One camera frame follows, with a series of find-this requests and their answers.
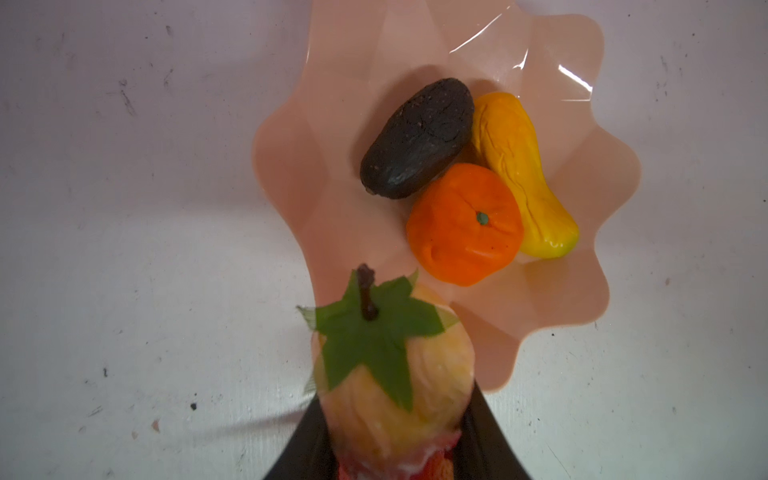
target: orange marzipan tangerine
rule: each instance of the orange marzipan tangerine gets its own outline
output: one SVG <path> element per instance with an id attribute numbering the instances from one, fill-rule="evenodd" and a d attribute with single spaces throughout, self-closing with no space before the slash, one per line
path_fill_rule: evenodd
<path id="1" fill-rule="evenodd" d="M 416 201 L 406 233 L 433 277 L 470 286 L 513 261 L 523 224 L 515 196 L 496 173 L 455 164 Z"/>

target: wavy plastic plate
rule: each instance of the wavy plastic plate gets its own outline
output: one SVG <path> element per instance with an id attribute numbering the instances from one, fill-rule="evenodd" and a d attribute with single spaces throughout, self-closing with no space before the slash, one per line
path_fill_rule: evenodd
<path id="1" fill-rule="evenodd" d="M 594 239 L 641 175 L 634 152 L 592 115 L 602 57 L 594 21 L 532 16 L 508 0 L 316 0 L 302 77 L 256 133 L 253 167 L 304 253 L 317 304 L 339 299 L 362 262 L 378 281 L 419 266 L 405 236 L 412 199 L 367 194 L 359 162 L 402 102 L 457 77 L 474 96 L 520 97 L 547 182 L 581 228 L 566 257 L 518 255 L 469 288 L 422 270 L 421 280 L 451 303 L 472 337 L 478 384 L 501 388 L 520 342 L 535 330 L 596 320 L 608 284 Z"/>

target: marzipan fruit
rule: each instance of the marzipan fruit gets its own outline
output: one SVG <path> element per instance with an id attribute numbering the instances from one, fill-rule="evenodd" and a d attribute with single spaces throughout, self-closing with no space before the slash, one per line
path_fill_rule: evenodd
<path id="1" fill-rule="evenodd" d="M 469 142 L 475 110 L 455 78 L 427 85 L 389 118 L 360 165 L 366 189 L 405 198 L 442 172 Z"/>
<path id="2" fill-rule="evenodd" d="M 438 280 L 470 286 L 515 259 L 523 241 L 515 195 L 475 164 L 454 164 L 411 209 L 406 234 L 420 264 Z"/>
<path id="3" fill-rule="evenodd" d="M 313 377 L 333 451 L 350 478 L 417 478 L 430 455 L 455 445 L 475 350 L 416 275 L 375 285 L 361 265 L 340 301 L 302 314 L 315 330 Z"/>
<path id="4" fill-rule="evenodd" d="M 539 258 L 570 252 L 578 242 L 578 225 L 547 186 L 536 131 L 513 94 L 477 99 L 472 144 L 515 195 L 525 229 L 520 251 Z"/>

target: dark brown marzipan fig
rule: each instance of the dark brown marzipan fig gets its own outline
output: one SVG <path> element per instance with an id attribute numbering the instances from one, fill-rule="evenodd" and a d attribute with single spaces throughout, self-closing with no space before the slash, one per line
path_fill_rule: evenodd
<path id="1" fill-rule="evenodd" d="M 392 199 L 414 194 L 469 142 L 474 112 L 472 95 L 460 80 L 427 85 L 397 109 L 362 158 L 362 184 Z"/>

